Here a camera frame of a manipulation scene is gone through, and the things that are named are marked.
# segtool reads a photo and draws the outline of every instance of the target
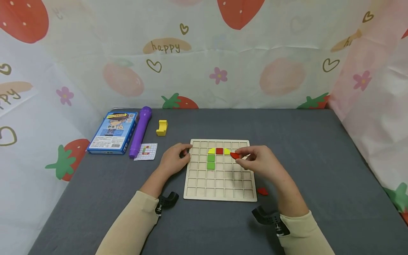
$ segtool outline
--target gray tablecloth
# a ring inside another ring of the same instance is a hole
[[[168,120],[165,137],[158,120]],[[154,109],[143,142],[158,143],[154,161],[128,155],[86,155],[30,255],[94,254],[111,224],[171,145],[190,139],[248,139],[265,144],[292,175],[337,255],[408,253],[408,228],[331,110]],[[163,212],[142,254],[284,254],[269,226],[251,211],[276,208],[270,191],[257,203],[184,200],[185,169],[164,195],[180,195]]]

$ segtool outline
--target black clip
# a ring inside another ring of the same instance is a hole
[[[155,212],[159,216],[162,215],[162,209],[168,209],[173,207],[177,200],[178,200],[179,195],[176,192],[170,192],[170,195],[168,197],[159,196],[159,203],[156,206]]]
[[[276,230],[277,236],[288,235],[289,230],[282,223],[280,219],[280,213],[278,211],[272,211],[271,213],[265,212],[262,206],[258,206],[257,208],[252,210],[252,214],[254,215],[257,222],[262,225],[274,225]]]

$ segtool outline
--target cartoon boy illustration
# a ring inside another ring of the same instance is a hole
[[[117,129],[123,129],[122,123],[127,120],[128,116],[119,116],[109,118],[109,125],[116,126]]]

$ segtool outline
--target green wooden block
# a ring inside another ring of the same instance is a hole
[[[208,162],[215,162],[215,155],[208,155],[207,156],[207,161]]]
[[[215,170],[215,163],[214,162],[207,162],[207,169],[208,170]]]

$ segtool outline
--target yellow wooden block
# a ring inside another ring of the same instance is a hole
[[[159,129],[156,130],[158,136],[165,136],[167,132],[167,120],[159,120]]]

